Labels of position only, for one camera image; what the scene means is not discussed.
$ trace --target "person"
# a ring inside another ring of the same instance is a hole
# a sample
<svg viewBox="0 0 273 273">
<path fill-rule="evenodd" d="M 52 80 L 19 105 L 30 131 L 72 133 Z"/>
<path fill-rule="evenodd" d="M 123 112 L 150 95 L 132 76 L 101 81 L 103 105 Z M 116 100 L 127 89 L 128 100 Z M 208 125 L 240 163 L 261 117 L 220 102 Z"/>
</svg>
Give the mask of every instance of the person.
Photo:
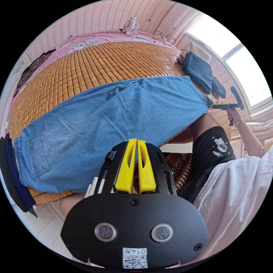
<svg viewBox="0 0 273 273">
<path fill-rule="evenodd" d="M 228 108 L 227 116 L 242 137 L 246 158 L 236 159 L 224 129 L 210 113 L 169 142 L 193 142 L 191 175 L 177 195 L 187 199 L 190 191 L 190 198 L 194 196 L 189 201 L 203 216 L 210 240 L 192 262 L 218 253 L 242 233 L 259 210 L 273 177 L 273 147 L 264 149 L 236 109 Z M 193 190 L 187 190 L 187 185 L 194 185 Z M 83 198 L 78 193 L 62 199 L 64 217 Z"/>
</svg>

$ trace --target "window frame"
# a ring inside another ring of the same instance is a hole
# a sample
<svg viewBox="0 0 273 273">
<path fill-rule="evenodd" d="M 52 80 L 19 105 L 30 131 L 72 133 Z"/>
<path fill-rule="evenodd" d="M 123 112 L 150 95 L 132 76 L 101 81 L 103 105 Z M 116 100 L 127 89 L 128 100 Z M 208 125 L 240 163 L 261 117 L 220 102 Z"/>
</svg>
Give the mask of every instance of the window frame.
<svg viewBox="0 0 273 273">
<path fill-rule="evenodd" d="M 249 112 L 250 116 L 252 116 L 254 113 L 256 114 L 257 112 L 263 112 L 264 110 L 267 110 L 268 107 L 269 108 L 273 107 L 272 97 L 268 97 L 267 99 L 265 99 L 265 100 L 263 100 L 263 101 L 261 101 L 261 102 L 259 102 L 257 104 L 254 104 L 253 106 L 251 106 L 251 104 L 249 102 L 249 99 L 248 99 L 248 96 L 247 96 L 241 82 L 236 77 L 233 70 L 226 63 L 226 61 L 230 57 L 232 57 L 234 54 L 236 54 L 240 49 L 242 49 L 244 47 L 244 45 L 242 43 L 239 43 L 234 48 L 232 48 L 228 53 L 226 53 L 223 57 L 220 57 L 212 48 L 210 48 L 207 44 L 205 44 L 203 41 L 199 40 L 197 37 L 195 37 L 191 33 L 186 32 L 185 34 L 187 36 L 189 36 L 190 38 L 194 39 L 195 41 L 197 41 L 198 43 L 200 43 L 201 45 L 203 45 L 209 52 L 211 52 L 224 65 L 224 67 L 227 69 L 227 71 L 230 73 L 230 75 L 232 76 L 232 78 L 234 79 L 234 81 L 236 82 L 238 87 L 240 88 L 240 91 L 242 92 L 242 94 L 244 96 L 244 99 L 246 101 L 248 112 Z"/>
</svg>

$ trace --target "jeans back pocket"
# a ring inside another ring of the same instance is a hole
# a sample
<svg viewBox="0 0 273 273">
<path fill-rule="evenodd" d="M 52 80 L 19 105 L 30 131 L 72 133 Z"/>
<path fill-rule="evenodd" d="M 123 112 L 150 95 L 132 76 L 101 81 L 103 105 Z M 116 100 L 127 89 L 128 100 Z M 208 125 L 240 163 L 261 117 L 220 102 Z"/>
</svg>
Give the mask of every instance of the jeans back pocket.
<svg viewBox="0 0 273 273">
<path fill-rule="evenodd" d="M 30 174 L 37 177 L 49 171 L 50 145 L 44 132 L 26 140 L 30 159 Z"/>
</svg>

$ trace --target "qr code label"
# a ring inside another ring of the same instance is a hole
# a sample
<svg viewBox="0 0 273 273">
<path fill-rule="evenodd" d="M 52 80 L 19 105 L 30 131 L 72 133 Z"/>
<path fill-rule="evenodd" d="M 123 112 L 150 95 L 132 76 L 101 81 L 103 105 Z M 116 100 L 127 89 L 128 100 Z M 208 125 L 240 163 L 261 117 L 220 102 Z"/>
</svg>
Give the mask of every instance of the qr code label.
<svg viewBox="0 0 273 273">
<path fill-rule="evenodd" d="M 123 268 L 148 268 L 147 248 L 123 248 Z"/>
</svg>

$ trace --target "cable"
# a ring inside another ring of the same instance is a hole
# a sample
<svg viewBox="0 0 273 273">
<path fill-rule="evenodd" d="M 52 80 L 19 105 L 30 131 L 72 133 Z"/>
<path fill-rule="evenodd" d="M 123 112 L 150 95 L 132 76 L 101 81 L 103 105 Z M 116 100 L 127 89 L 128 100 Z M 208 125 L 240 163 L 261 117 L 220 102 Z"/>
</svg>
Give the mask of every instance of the cable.
<svg viewBox="0 0 273 273">
<path fill-rule="evenodd" d="M 161 4 L 161 2 L 154 8 L 153 13 L 152 13 L 150 19 L 148 20 L 149 22 L 151 22 L 152 16 L 154 15 L 154 12 L 156 11 L 156 8 Z"/>
<path fill-rule="evenodd" d="M 154 39 L 154 43 L 156 42 L 156 40 L 161 39 L 161 38 L 162 38 L 162 35 L 163 35 L 163 32 L 160 34 L 160 37 L 159 37 L 159 38 L 157 38 L 157 39 L 155 39 L 154 37 L 152 37 L 152 38 Z"/>
<path fill-rule="evenodd" d="M 175 43 L 176 43 L 176 39 L 175 39 L 175 37 L 173 36 L 173 38 L 174 38 L 174 43 L 173 44 L 171 44 L 171 46 L 172 45 L 174 45 Z"/>
</svg>

